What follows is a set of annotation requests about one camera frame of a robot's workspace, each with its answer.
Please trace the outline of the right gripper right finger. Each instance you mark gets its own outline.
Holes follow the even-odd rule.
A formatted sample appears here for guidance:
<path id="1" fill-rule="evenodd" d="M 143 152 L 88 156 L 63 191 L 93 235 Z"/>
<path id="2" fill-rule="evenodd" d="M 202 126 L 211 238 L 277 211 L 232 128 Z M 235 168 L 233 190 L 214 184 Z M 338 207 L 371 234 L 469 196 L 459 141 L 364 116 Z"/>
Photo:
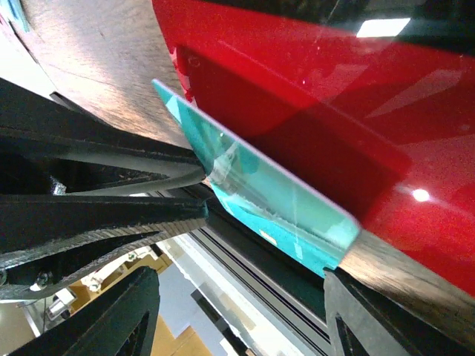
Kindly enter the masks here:
<path id="1" fill-rule="evenodd" d="M 334 355 L 459 355 L 460 345 L 343 270 L 324 270 Z"/>

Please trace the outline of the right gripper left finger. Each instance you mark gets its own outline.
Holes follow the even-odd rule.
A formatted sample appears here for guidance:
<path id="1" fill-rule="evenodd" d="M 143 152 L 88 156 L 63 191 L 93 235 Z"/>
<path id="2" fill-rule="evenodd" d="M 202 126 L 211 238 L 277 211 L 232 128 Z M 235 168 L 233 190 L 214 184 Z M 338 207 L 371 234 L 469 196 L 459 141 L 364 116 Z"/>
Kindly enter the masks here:
<path id="1" fill-rule="evenodd" d="M 11 355 L 150 355 L 159 305 L 157 272 L 139 267 Z"/>

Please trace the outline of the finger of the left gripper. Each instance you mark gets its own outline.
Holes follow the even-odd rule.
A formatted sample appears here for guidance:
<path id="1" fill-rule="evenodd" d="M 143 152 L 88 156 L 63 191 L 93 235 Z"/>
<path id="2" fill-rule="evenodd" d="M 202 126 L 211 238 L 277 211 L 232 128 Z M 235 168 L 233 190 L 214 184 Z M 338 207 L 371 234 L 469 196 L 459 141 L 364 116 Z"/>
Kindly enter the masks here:
<path id="1" fill-rule="evenodd" d="M 195 185 L 189 149 L 121 131 L 67 98 L 1 80 L 1 152 L 56 178 L 70 195 L 128 196 Z"/>
<path id="2" fill-rule="evenodd" d="M 138 248 L 205 225 L 204 201 L 1 197 L 1 299 L 38 300 Z"/>

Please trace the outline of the teal VIP card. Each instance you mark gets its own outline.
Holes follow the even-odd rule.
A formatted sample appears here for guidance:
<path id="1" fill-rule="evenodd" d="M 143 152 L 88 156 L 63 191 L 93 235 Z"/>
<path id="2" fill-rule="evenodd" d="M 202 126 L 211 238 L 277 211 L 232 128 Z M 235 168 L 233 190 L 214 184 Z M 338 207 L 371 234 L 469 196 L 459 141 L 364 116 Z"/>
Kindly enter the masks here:
<path id="1" fill-rule="evenodd" d="M 152 84 L 227 212 L 320 277 L 338 267 L 361 231 L 350 213 L 160 80 Z"/>

